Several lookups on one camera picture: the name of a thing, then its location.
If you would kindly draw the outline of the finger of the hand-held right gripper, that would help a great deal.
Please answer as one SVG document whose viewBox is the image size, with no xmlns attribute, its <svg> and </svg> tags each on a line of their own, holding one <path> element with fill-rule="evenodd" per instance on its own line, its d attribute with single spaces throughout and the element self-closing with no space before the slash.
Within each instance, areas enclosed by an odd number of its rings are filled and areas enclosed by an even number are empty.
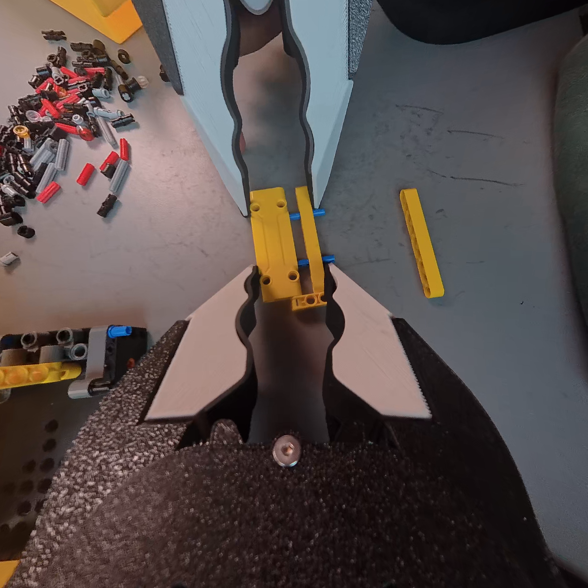
<svg viewBox="0 0 588 588">
<path fill-rule="evenodd" d="M 305 176 L 313 206 L 318 208 L 353 87 L 349 78 L 348 1 L 283 1 L 282 25 L 300 69 Z"/>
<path fill-rule="evenodd" d="M 242 118 L 233 89 L 240 26 L 231 1 L 164 1 L 182 101 L 225 187 L 249 215 L 249 175 L 240 150 Z"/>
</svg>

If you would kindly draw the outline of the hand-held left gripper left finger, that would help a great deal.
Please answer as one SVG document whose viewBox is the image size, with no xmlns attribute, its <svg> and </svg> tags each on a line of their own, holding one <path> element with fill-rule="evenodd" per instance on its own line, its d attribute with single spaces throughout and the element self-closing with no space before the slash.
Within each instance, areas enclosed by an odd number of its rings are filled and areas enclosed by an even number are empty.
<svg viewBox="0 0 588 588">
<path fill-rule="evenodd" d="M 143 422 L 188 422 L 182 443 L 200 443 L 215 422 L 230 420 L 249 440 L 258 398 L 249 337 L 260 291 L 258 267 L 249 266 L 181 322 L 182 337 L 143 409 Z"/>
</svg>

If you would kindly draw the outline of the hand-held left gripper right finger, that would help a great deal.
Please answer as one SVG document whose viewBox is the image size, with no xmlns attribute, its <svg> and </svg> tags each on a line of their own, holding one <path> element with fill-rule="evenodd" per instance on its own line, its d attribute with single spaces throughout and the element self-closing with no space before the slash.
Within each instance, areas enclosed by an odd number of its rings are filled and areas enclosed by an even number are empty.
<svg viewBox="0 0 588 588">
<path fill-rule="evenodd" d="M 325 266 L 323 402 L 330 442 L 393 442 L 394 419 L 432 414 L 393 316 L 336 266 Z"/>
</svg>

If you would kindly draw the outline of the small yellow lego beam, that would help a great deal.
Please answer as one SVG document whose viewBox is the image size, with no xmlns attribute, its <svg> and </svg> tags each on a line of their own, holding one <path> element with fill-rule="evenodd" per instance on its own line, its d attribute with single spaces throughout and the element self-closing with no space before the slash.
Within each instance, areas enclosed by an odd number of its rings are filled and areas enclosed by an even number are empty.
<svg viewBox="0 0 588 588">
<path fill-rule="evenodd" d="M 324 292 L 312 292 L 291 298 L 292 311 L 302 311 L 327 305 Z"/>
</svg>

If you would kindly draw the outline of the yellow lego panel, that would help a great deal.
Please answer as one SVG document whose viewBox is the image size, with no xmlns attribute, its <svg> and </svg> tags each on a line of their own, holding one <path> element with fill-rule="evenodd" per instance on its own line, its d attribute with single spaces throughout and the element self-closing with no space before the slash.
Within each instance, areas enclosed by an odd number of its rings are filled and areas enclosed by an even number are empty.
<svg viewBox="0 0 588 588">
<path fill-rule="evenodd" d="M 282 187 L 250 192 L 252 235 L 265 303 L 302 293 L 290 215 Z"/>
</svg>

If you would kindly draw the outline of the pile of small lego pins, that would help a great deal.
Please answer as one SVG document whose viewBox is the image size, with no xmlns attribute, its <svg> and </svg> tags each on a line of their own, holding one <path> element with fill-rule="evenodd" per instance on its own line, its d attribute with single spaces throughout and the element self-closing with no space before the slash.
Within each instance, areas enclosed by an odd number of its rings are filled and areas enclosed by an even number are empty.
<svg viewBox="0 0 588 588">
<path fill-rule="evenodd" d="M 124 69 L 131 65 L 126 49 L 113 58 L 101 40 L 69 42 L 60 30 L 41 34 L 55 48 L 28 81 L 32 93 L 8 105 L 1 118 L 1 226 L 26 240 L 36 237 L 23 218 L 26 206 L 47 205 L 62 191 L 74 139 L 103 140 L 112 148 L 99 165 L 86 162 L 75 181 L 86 188 L 95 175 L 106 178 L 109 190 L 97 214 L 112 213 L 130 171 L 130 144 L 121 131 L 137 121 L 105 102 L 118 96 L 129 104 L 149 85 L 147 77 Z"/>
</svg>

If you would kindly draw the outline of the black and yellow lego model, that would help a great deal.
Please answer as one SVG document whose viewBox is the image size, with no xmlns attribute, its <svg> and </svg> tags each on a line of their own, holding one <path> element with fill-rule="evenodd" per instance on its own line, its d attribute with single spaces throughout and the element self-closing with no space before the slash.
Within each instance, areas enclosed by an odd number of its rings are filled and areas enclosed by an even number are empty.
<svg viewBox="0 0 588 588">
<path fill-rule="evenodd" d="M 1 561 L 18 561 L 78 431 L 148 349 L 144 327 L 1 337 Z"/>
</svg>

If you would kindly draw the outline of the person's right hand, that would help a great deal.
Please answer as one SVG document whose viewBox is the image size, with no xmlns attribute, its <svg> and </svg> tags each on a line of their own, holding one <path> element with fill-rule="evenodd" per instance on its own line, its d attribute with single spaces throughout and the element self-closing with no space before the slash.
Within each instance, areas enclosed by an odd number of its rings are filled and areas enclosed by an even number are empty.
<svg viewBox="0 0 588 588">
<path fill-rule="evenodd" d="M 254 15 L 239 5 L 235 8 L 240 26 L 239 55 L 252 54 L 282 32 L 280 7 L 273 2 L 268 10 L 261 15 Z"/>
</svg>

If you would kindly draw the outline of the yellow plastic bin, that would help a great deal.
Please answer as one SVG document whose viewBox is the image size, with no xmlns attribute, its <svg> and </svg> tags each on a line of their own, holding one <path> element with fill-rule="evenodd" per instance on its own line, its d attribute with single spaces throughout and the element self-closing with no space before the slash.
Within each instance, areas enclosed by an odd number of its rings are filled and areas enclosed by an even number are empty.
<svg viewBox="0 0 588 588">
<path fill-rule="evenodd" d="M 116 43 L 143 27 L 132 1 L 52 1 Z"/>
</svg>

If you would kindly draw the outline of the person in green sweatshirt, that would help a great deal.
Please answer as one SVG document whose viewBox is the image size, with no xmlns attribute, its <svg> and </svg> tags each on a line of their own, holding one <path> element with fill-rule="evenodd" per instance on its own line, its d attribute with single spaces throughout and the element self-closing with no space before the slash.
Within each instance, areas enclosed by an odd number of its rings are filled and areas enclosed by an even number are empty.
<svg viewBox="0 0 588 588">
<path fill-rule="evenodd" d="M 587 37 L 563 59 L 553 122 L 554 183 L 570 239 L 587 245 Z"/>
</svg>

